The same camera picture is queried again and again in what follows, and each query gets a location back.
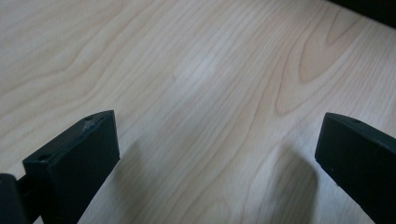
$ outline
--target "black plastic object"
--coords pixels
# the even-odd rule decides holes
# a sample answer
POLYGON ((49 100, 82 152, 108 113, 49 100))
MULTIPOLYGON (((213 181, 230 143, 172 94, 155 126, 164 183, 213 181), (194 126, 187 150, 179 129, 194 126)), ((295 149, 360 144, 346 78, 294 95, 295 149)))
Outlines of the black plastic object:
POLYGON ((396 28, 396 0, 330 0, 366 17, 396 28))
POLYGON ((327 113, 315 157, 375 223, 396 223, 396 139, 359 120, 327 113))
POLYGON ((114 111, 80 120, 23 160, 17 187, 0 175, 0 223, 77 223, 119 160, 114 111))

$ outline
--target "table surface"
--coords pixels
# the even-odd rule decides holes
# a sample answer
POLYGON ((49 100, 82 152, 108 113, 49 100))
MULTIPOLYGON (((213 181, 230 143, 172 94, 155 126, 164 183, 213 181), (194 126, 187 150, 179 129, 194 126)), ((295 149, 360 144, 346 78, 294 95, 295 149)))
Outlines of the table surface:
POLYGON ((396 136, 395 46, 322 0, 1 1, 1 172, 114 109, 80 223, 372 223, 314 152, 326 112, 396 136))

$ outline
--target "light wood surface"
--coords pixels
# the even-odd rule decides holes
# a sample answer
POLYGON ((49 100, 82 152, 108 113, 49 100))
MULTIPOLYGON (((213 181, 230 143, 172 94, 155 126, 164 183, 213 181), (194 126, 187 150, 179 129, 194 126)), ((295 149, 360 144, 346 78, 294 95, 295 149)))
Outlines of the light wood surface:
POLYGON ((327 111, 396 136, 395 46, 321 0, 1 1, 0 171, 114 109, 80 223, 372 223, 314 152, 327 111))

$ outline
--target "wooden table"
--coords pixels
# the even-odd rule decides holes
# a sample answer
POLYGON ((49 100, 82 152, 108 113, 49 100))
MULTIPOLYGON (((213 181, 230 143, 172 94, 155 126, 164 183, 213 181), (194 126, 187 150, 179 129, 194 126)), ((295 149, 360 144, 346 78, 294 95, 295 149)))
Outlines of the wooden table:
POLYGON ((396 135, 395 46, 322 0, 1 1, 1 172, 114 109, 80 223, 372 223, 314 152, 327 111, 396 135))

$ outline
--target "wood grain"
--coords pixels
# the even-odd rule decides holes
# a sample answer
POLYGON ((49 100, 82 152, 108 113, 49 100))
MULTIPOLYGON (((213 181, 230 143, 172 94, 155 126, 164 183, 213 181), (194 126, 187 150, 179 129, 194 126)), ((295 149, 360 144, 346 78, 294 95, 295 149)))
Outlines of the wood grain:
POLYGON ((2 1, 1 172, 114 109, 80 223, 373 223, 314 152, 327 111, 396 136, 395 46, 321 0, 2 1))

